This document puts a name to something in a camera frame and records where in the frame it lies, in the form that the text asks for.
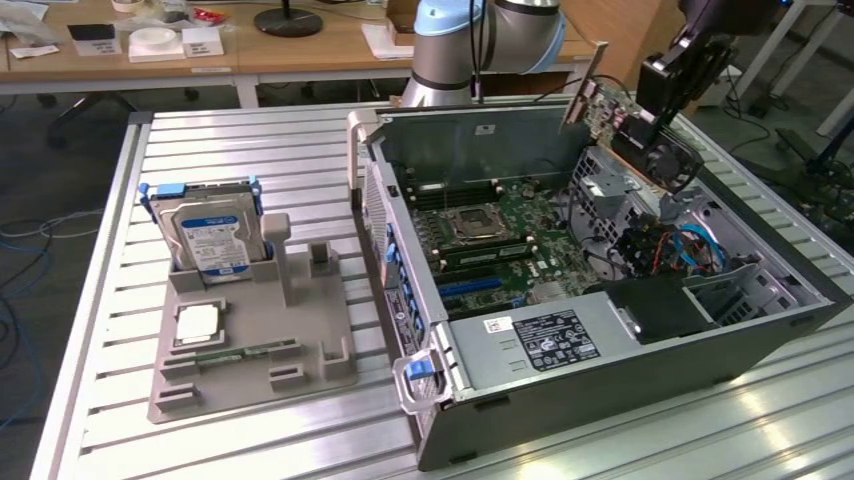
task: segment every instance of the motherboard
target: motherboard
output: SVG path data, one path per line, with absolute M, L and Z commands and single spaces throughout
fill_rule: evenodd
M 451 320 L 582 295 L 601 282 L 567 230 L 569 194 L 535 178 L 422 188 L 409 200 Z

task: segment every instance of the paper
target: paper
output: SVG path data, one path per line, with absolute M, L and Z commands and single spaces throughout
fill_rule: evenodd
M 12 3 L 15 3 L 16 5 L 20 5 L 22 7 L 26 7 L 27 10 L 32 12 L 32 14 L 36 16 L 39 20 L 44 20 L 44 14 L 48 13 L 47 5 L 40 5 L 38 3 L 31 3 L 31 2 L 12 2 Z M 3 19 L 0 19 L 0 32 L 11 32 L 11 31 L 12 29 L 6 24 Z
M 40 57 L 42 55 L 47 55 L 50 53 L 59 52 L 59 48 L 54 45 L 48 45 L 47 47 L 35 47 L 35 48 L 11 48 L 10 52 L 15 55 L 15 58 L 30 58 L 30 57 Z
M 362 25 L 362 34 L 371 47 L 371 53 L 379 60 L 413 58 L 415 47 L 397 46 L 391 40 L 386 25 Z

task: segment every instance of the cpu socket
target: cpu socket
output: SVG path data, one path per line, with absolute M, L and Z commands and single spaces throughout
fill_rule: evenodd
M 451 209 L 447 219 L 458 240 L 466 243 L 509 237 L 502 214 L 491 205 Z

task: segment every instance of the blue hard drive label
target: blue hard drive label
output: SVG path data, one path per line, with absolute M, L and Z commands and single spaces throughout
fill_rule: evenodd
M 250 256 L 236 238 L 240 222 L 234 215 L 194 218 L 182 222 L 187 248 L 196 268 L 208 275 L 234 275 L 247 270 Z

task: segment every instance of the black device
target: black device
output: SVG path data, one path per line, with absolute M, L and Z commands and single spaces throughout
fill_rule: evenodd
M 694 178 L 702 162 L 673 140 L 670 122 L 697 100 L 729 64 L 734 37 L 757 35 L 772 22 L 778 0 L 681 0 L 686 25 L 666 54 L 647 58 L 641 69 L 637 103 L 642 115 L 622 124 L 611 147 L 670 192 Z
M 291 1 L 282 0 L 282 8 L 264 10 L 255 16 L 255 28 L 277 37 L 307 37 L 323 30 L 323 19 L 317 13 L 291 8 Z

